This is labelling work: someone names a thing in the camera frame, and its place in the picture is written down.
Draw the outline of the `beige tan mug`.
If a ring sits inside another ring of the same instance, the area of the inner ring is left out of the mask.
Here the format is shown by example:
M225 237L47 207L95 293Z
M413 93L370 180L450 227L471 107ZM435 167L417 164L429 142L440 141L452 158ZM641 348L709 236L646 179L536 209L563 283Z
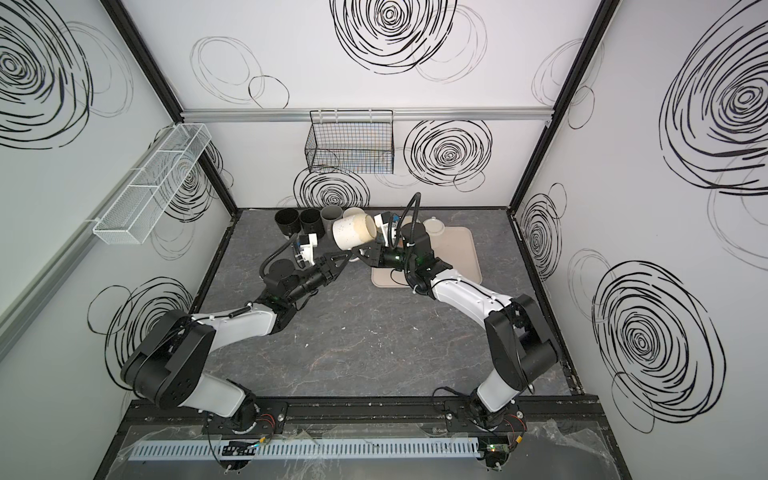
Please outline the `beige tan mug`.
M374 241L377 229L374 219L365 213L336 220L332 228L333 239L340 250L351 250Z

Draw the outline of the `grey mug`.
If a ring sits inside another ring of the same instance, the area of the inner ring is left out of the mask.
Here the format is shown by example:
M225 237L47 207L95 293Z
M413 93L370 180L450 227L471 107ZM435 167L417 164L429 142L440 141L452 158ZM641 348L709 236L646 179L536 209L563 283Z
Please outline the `grey mug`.
M327 235L332 235L333 224L342 218L343 213L344 209L338 205L324 206L320 210L321 220Z

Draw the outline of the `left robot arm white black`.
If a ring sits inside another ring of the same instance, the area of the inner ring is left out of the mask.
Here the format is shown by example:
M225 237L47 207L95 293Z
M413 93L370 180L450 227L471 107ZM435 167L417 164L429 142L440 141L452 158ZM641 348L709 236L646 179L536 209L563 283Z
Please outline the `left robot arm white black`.
M289 237L260 265L264 290L244 306L214 314L165 312L120 371L121 380L161 409L186 407L208 413L236 434L266 416L246 387L204 371L209 354L224 346L284 330L319 290L337 280L352 253L325 253L306 269L282 256L298 245Z

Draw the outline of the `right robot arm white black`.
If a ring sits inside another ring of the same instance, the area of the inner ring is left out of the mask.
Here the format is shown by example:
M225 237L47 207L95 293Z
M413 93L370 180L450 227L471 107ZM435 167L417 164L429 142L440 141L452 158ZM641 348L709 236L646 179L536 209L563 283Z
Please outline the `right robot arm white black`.
M425 227L403 228L400 246L373 240L353 249L372 268L400 271L413 293L448 304L483 327L493 370L467 397L470 418L490 430L513 400L559 363L561 348L537 301L497 293L438 257Z

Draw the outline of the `white black mug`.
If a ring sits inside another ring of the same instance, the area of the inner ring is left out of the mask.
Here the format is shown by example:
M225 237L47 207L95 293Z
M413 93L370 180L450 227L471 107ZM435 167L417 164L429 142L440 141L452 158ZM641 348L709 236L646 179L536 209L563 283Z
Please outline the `white black mug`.
M281 234L286 239L302 232L300 211L295 208L283 208L278 210L274 215L274 221Z

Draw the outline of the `cream white mug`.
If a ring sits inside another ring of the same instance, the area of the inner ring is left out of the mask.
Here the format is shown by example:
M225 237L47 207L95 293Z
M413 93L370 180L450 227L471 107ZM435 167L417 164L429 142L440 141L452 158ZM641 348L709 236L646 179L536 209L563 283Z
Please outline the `cream white mug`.
M424 220L422 224L430 237L439 237L446 230L445 224L435 217Z

